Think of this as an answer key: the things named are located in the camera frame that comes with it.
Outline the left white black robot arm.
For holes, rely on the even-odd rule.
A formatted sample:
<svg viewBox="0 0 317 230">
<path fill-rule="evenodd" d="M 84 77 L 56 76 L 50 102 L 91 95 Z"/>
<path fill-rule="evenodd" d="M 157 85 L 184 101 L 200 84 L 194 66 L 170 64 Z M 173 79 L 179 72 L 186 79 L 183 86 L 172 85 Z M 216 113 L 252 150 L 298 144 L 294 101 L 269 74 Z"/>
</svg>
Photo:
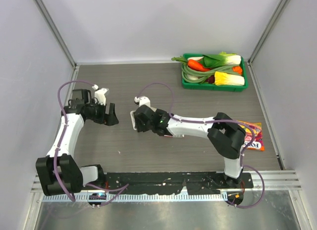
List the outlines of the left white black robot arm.
<svg viewBox="0 0 317 230">
<path fill-rule="evenodd" d="M 99 164 L 79 167 L 73 156 L 79 134 L 87 120 L 96 124 L 114 126 L 119 123 L 114 103 L 106 103 L 107 88 L 94 87 L 73 90 L 77 98 L 70 99 L 61 112 L 59 131 L 45 157 L 38 158 L 36 170 L 44 195 L 79 193 L 89 184 L 102 189 L 106 176 Z"/>
</svg>

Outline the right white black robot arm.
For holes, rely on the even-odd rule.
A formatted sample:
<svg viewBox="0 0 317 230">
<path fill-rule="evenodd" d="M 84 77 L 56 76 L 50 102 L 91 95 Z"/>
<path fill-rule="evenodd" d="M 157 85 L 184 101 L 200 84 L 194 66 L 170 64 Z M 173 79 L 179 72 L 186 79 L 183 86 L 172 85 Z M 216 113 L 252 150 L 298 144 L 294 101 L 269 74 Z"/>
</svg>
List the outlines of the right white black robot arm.
<svg viewBox="0 0 317 230">
<path fill-rule="evenodd" d="M 161 137 L 193 136 L 208 139 L 224 158 L 225 185 L 234 188 L 241 183 L 241 152 L 246 132 L 225 113 L 218 112 L 215 117 L 191 118 L 141 105 L 130 115 L 133 128 L 139 133 L 152 131 Z"/>
</svg>

